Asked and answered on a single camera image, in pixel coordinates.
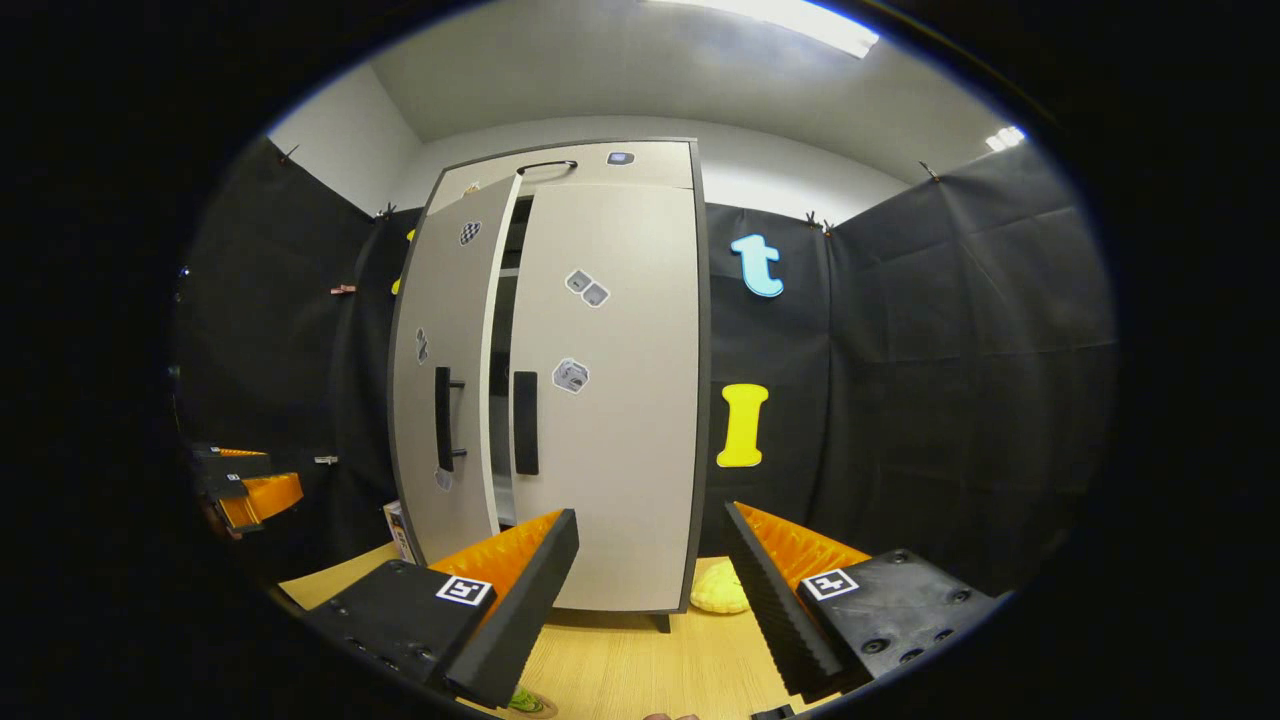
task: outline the black handle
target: black handle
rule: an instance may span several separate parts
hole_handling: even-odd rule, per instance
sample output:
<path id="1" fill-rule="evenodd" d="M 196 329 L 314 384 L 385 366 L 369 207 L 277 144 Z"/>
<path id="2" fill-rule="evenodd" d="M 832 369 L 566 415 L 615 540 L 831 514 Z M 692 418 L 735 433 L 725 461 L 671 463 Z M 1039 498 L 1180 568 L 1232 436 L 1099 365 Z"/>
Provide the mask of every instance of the black handle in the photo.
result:
<path id="1" fill-rule="evenodd" d="M 466 383 L 449 379 L 448 368 L 435 369 L 435 454 L 442 470 L 453 471 L 453 459 L 462 457 L 466 450 L 453 450 L 453 430 L 449 428 L 449 388 Z"/>
<path id="2" fill-rule="evenodd" d="M 543 168 L 543 167 L 547 167 L 547 165 L 568 165 L 568 169 L 572 170 L 573 168 L 577 167 L 577 160 L 552 160 L 550 163 L 534 163 L 532 165 L 525 165 L 524 168 L 516 168 L 516 174 L 517 176 L 524 176 L 525 170 L 527 170 L 529 168 Z"/>
<path id="3" fill-rule="evenodd" d="M 516 473 L 538 474 L 538 373 L 511 374 L 511 443 Z"/>

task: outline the white cabinet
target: white cabinet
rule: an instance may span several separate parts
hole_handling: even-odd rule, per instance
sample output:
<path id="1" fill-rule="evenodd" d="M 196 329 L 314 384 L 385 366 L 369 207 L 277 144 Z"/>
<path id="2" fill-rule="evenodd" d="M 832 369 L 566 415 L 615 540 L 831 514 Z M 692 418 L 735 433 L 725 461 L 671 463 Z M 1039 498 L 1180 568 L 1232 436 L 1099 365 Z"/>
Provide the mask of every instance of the white cabinet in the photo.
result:
<path id="1" fill-rule="evenodd" d="M 686 609 L 707 456 L 704 227 L 694 141 L 536 149 L 442 173 L 406 261 L 390 370 L 421 557 L 572 507 L 580 550 L 557 607 Z"/>

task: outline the cardboard box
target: cardboard box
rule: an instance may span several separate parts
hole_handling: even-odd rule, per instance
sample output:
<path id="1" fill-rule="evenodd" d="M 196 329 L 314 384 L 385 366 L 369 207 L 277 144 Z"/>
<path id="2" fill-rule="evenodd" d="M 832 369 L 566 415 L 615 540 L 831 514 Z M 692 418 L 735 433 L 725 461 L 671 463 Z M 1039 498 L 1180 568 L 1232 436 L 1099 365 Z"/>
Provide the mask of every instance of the cardboard box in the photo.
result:
<path id="1" fill-rule="evenodd" d="M 387 515 L 387 527 L 392 530 L 392 538 L 396 541 L 401 559 L 417 565 L 413 551 L 408 546 L 408 534 L 404 532 L 404 512 L 401 510 L 399 501 L 384 505 L 383 514 Z"/>

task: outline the cabinet door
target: cabinet door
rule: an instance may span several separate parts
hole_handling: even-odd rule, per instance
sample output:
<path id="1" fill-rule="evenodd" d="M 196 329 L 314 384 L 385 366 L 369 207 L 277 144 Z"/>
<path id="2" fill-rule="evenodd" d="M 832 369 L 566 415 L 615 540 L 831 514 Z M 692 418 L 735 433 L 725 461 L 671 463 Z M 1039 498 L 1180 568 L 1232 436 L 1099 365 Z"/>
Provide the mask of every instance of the cabinet door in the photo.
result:
<path id="1" fill-rule="evenodd" d="M 410 247 L 392 347 L 392 456 L 415 551 L 425 562 L 498 532 L 489 345 L 518 190 L 520 178 L 509 177 L 424 217 Z M 442 469 L 451 464 L 452 471 Z"/>
<path id="2" fill-rule="evenodd" d="M 534 195 L 511 338 L 513 495 L 520 521 L 577 512 L 580 548 L 557 607 L 680 605 L 698 462 L 695 228 L 691 190 Z M 607 291 L 603 302 L 571 281 L 579 270 Z"/>

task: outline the wooden table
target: wooden table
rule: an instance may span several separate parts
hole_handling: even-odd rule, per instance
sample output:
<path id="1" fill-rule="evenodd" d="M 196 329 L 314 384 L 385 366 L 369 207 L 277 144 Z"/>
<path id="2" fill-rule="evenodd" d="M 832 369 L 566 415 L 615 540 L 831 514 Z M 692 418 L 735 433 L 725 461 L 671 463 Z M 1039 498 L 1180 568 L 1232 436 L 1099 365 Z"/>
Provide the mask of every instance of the wooden table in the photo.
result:
<path id="1" fill-rule="evenodd" d="M 396 557 L 394 544 L 387 543 L 280 588 L 310 610 Z M 695 577 L 721 560 L 699 559 Z M 745 720 L 786 703 L 800 712 L 831 700 L 806 705 L 787 694 L 750 610 L 714 615 L 690 607 L 671 616 L 671 634 L 659 633 L 645 615 L 553 610 L 520 683 L 547 696 L 564 720 L 641 720 L 652 712 Z"/>

